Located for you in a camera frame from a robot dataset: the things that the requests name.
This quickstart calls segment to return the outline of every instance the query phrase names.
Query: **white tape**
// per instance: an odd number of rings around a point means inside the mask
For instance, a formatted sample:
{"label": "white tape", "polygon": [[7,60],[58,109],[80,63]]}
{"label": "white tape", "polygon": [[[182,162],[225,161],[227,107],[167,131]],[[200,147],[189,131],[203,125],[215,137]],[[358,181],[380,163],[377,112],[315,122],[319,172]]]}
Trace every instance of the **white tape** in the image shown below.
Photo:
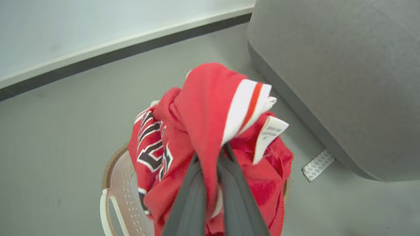
{"label": "white tape", "polygon": [[305,178],[312,182],[318,175],[320,175],[333,161],[335,158],[324,149],[318,156],[310,161],[304,168],[302,168],[303,175]]}

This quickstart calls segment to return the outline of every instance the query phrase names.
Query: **white wall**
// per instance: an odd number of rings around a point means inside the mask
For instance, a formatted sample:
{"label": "white wall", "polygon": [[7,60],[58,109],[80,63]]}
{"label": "white wall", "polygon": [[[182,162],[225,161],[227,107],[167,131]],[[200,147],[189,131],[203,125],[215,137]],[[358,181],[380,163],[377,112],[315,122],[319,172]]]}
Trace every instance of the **white wall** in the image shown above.
{"label": "white wall", "polygon": [[177,27],[183,29],[185,24],[191,28],[209,23],[208,19],[250,12],[254,3],[255,0],[1,0],[0,88],[95,54],[177,31]]}

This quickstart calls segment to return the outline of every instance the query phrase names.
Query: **baseboard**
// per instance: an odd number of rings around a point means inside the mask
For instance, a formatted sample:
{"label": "baseboard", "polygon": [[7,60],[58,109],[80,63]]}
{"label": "baseboard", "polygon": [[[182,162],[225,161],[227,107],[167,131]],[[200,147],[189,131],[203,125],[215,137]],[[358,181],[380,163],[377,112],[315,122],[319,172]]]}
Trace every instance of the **baseboard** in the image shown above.
{"label": "baseboard", "polygon": [[248,22],[254,5],[121,38],[0,78],[0,101],[70,75],[188,38]]}

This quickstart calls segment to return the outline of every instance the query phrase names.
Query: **red fabric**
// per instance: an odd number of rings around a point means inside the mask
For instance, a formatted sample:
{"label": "red fabric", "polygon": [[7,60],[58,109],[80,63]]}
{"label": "red fabric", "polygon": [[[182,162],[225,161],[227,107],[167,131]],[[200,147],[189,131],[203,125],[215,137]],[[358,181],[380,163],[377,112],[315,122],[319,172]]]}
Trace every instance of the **red fabric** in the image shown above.
{"label": "red fabric", "polygon": [[[156,236],[161,234],[169,218],[194,152],[200,158],[207,189],[206,235],[224,234],[223,214],[210,218],[217,202],[216,163],[230,101],[243,79],[246,76],[220,64],[199,66],[190,72],[182,89],[169,90],[135,123],[129,152],[139,188],[147,191],[142,204],[155,223]],[[148,112],[152,119],[147,119]],[[258,164],[252,164],[257,136],[269,115],[274,116],[270,112],[264,113],[230,144],[271,235],[276,236],[281,234],[283,225],[282,191],[290,175],[293,155],[281,139],[276,138],[268,146],[264,158]],[[156,149],[149,152],[151,145]],[[150,157],[140,158],[144,153]],[[152,160],[154,165],[139,159]],[[159,160],[161,166],[156,169],[153,166]]]}

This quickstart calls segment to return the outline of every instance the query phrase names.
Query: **basket handle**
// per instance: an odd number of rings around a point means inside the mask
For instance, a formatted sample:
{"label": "basket handle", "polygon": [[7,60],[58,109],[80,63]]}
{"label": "basket handle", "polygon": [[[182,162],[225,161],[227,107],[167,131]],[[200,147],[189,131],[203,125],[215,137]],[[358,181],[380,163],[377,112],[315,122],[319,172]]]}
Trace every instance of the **basket handle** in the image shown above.
{"label": "basket handle", "polygon": [[122,219],[120,209],[116,204],[114,197],[110,196],[109,189],[102,190],[102,196],[100,200],[100,215],[101,215],[101,222],[102,228],[105,232],[105,236],[118,236],[115,232],[114,227],[112,226],[111,217],[109,216],[109,199],[111,198],[111,202],[114,206],[115,212],[117,213],[118,221],[123,229],[124,235],[129,236],[127,228],[125,227],[124,220]]}

